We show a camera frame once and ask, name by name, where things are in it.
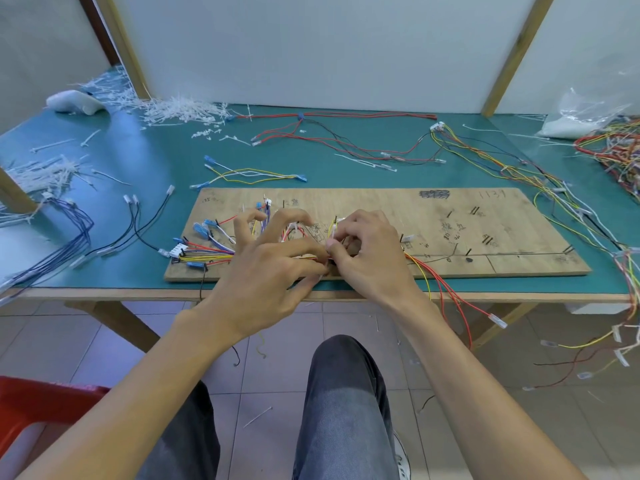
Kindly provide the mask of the wooden harness jig board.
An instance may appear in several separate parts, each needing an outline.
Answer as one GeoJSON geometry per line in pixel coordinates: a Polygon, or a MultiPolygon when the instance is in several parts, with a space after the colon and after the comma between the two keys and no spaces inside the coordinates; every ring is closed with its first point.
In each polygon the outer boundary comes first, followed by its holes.
{"type": "Polygon", "coordinates": [[[281,240],[320,244],[354,210],[380,210],[395,227],[416,279],[583,276],[591,269],[516,188],[204,188],[178,234],[166,282],[217,281],[235,250],[233,221],[258,207],[306,210],[312,226],[290,224],[281,240]]]}

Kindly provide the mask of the person's left forearm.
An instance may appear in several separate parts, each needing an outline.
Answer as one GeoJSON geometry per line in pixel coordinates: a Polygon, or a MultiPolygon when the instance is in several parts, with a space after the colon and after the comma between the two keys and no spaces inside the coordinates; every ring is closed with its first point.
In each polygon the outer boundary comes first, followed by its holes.
{"type": "Polygon", "coordinates": [[[242,339],[222,315],[181,312],[123,380],[16,480],[133,480],[205,371],[242,339]]]}

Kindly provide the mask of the person's right forearm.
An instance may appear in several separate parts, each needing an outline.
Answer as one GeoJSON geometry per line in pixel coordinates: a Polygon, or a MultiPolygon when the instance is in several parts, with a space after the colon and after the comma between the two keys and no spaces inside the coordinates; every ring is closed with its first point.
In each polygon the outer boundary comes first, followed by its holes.
{"type": "Polygon", "coordinates": [[[421,291],[382,294],[418,355],[474,480],[588,480],[460,341],[421,291]]]}

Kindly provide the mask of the clear plastic bag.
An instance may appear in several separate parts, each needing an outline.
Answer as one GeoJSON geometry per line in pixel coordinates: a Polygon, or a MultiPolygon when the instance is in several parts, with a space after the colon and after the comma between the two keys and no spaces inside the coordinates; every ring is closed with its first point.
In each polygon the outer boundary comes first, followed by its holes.
{"type": "Polygon", "coordinates": [[[599,71],[565,90],[535,136],[574,141],[636,113],[640,113],[640,65],[599,71]]]}

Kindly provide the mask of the person's right shoe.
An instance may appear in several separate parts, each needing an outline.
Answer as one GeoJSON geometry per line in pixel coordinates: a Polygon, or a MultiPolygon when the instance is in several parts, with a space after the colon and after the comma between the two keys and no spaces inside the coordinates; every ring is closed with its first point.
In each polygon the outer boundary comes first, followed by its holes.
{"type": "Polygon", "coordinates": [[[401,440],[398,434],[393,432],[394,438],[394,456],[399,472],[399,480],[411,480],[411,466],[401,440]]]}

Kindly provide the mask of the teal table mat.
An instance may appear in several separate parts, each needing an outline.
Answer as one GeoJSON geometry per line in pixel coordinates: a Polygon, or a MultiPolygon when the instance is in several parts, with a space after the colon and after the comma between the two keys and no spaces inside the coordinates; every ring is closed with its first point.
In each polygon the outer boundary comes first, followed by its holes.
{"type": "MultiPolygon", "coordinates": [[[[82,177],[89,179],[97,191],[78,178],[73,178],[63,198],[70,198],[94,222],[90,232],[92,245],[103,246],[123,233],[130,217],[123,195],[135,193],[141,201],[143,222],[154,215],[166,197],[170,185],[174,193],[157,220],[143,237],[159,248],[174,244],[174,237],[185,227],[193,208],[197,192],[191,184],[199,184],[216,175],[204,167],[208,155],[231,169],[255,168],[281,174],[302,174],[307,183],[298,180],[263,182],[242,185],[224,180],[222,187],[290,188],[417,188],[440,189],[453,187],[518,187],[528,197],[536,189],[530,185],[488,175],[482,169],[457,155],[440,149],[427,134],[436,121],[414,117],[392,118],[315,118],[334,133],[347,137],[358,147],[380,151],[409,150],[426,135],[407,159],[430,159],[435,156],[446,163],[391,161],[396,173],[370,168],[335,156],[339,153],[318,142],[299,138],[268,141],[256,147],[233,140],[251,143],[250,139],[263,129],[283,127],[293,118],[253,118],[235,120],[220,128],[189,122],[171,126],[147,127],[139,116],[126,111],[96,114],[91,117],[69,116],[48,110],[21,123],[0,136],[0,163],[22,164],[28,161],[46,161],[60,154],[76,160],[89,154],[88,169],[82,177]],[[213,128],[206,136],[192,135],[213,128]],[[74,142],[49,148],[38,153],[30,149],[64,139],[74,142]]],[[[516,166],[519,157],[536,163],[542,170],[571,184],[571,192],[592,208],[601,222],[622,244],[640,248],[640,204],[632,201],[601,166],[585,157],[572,156],[571,145],[551,145],[530,137],[539,129],[540,121],[519,116],[500,115],[490,120],[478,114],[439,114],[454,133],[465,143],[489,151],[494,158],[516,166]]],[[[625,279],[612,258],[605,252],[588,245],[567,229],[557,227],[564,239],[575,247],[579,256],[590,266],[591,273],[582,277],[535,278],[456,278],[446,279],[460,296],[484,298],[507,293],[513,297],[532,294],[627,294],[625,279]]],[[[30,268],[80,233],[63,213],[43,208],[31,223],[0,228],[0,285],[14,274],[30,268]]],[[[55,273],[37,281],[29,289],[36,297],[53,299],[57,289],[133,290],[137,295],[151,296],[148,290],[195,290],[198,283],[168,283],[163,279],[168,266],[155,250],[139,241],[130,241],[119,253],[106,258],[85,261],[74,269],[60,267],[55,273]]]]}

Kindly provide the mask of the white rounded plastic object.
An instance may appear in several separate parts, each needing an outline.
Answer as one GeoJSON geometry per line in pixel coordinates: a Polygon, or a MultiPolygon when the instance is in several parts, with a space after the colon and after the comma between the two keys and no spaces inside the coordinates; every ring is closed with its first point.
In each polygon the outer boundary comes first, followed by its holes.
{"type": "Polygon", "coordinates": [[[65,114],[83,114],[93,116],[98,112],[105,111],[106,107],[92,95],[70,89],[61,91],[49,96],[46,101],[46,108],[65,114]]]}

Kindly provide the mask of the person's right hand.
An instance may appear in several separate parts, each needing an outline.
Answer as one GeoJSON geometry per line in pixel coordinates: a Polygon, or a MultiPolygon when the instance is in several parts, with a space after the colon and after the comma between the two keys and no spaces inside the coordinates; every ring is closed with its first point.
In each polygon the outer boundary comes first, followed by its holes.
{"type": "Polygon", "coordinates": [[[342,277],[364,298],[389,313],[409,314],[427,304],[411,274],[399,235],[380,210],[356,210],[328,240],[360,240],[356,277],[342,277]]]}

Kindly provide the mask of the red plastic stool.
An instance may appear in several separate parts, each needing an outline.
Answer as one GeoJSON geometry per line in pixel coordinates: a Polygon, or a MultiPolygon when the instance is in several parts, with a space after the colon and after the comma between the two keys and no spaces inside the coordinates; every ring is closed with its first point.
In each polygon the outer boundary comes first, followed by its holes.
{"type": "Polygon", "coordinates": [[[109,391],[0,376],[0,458],[26,428],[37,423],[73,425],[109,391]]]}

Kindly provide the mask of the light wooden post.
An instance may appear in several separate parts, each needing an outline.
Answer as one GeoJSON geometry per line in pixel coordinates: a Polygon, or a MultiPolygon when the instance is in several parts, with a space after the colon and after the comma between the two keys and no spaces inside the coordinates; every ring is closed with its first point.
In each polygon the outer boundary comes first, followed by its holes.
{"type": "Polygon", "coordinates": [[[481,114],[491,118],[496,112],[517,69],[555,0],[534,0],[500,72],[487,96],[481,114]]]}
{"type": "Polygon", "coordinates": [[[140,63],[127,36],[114,0],[93,0],[132,87],[140,100],[150,100],[140,63]]]}

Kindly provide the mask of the person's leg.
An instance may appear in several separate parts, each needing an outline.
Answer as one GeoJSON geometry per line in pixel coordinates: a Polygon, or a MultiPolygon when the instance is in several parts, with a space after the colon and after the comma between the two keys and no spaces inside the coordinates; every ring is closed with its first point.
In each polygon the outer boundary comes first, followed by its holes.
{"type": "Polygon", "coordinates": [[[400,480],[385,382],[351,336],[313,355],[292,480],[400,480]]]}
{"type": "Polygon", "coordinates": [[[209,391],[199,381],[134,480],[216,480],[220,453],[209,391]]]}

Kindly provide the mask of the dark brown wooden post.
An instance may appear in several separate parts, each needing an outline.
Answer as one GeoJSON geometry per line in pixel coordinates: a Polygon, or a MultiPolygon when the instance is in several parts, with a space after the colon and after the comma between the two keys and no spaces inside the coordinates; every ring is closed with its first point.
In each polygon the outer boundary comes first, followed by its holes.
{"type": "Polygon", "coordinates": [[[98,7],[94,0],[78,0],[89,24],[100,44],[100,47],[106,56],[110,66],[121,64],[116,48],[109,36],[107,27],[103,22],[98,7]]]}

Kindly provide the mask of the person's left leg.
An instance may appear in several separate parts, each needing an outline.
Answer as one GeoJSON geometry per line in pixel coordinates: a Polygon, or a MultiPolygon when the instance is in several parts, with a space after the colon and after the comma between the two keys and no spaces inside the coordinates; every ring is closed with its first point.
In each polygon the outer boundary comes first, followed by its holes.
{"type": "Polygon", "coordinates": [[[199,381],[134,480],[216,480],[220,453],[209,391],[199,381]]]}

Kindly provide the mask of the person's left hand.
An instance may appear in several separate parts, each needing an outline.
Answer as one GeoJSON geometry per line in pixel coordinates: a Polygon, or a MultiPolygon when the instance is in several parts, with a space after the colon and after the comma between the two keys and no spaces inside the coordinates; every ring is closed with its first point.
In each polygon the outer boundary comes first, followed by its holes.
{"type": "Polygon", "coordinates": [[[293,207],[250,223],[256,242],[236,251],[212,292],[189,312],[198,332],[231,346],[295,311],[308,296],[295,295],[302,263],[327,264],[328,253],[313,238],[282,241],[282,232],[293,223],[314,221],[306,210],[293,207]]]}

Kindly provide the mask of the person's right leg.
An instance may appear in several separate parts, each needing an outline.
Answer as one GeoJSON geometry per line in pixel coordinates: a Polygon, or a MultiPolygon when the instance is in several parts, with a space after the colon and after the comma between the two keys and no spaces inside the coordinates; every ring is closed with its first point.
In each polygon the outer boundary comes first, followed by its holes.
{"type": "Polygon", "coordinates": [[[400,480],[385,382],[351,336],[313,355],[292,480],[400,480]]]}

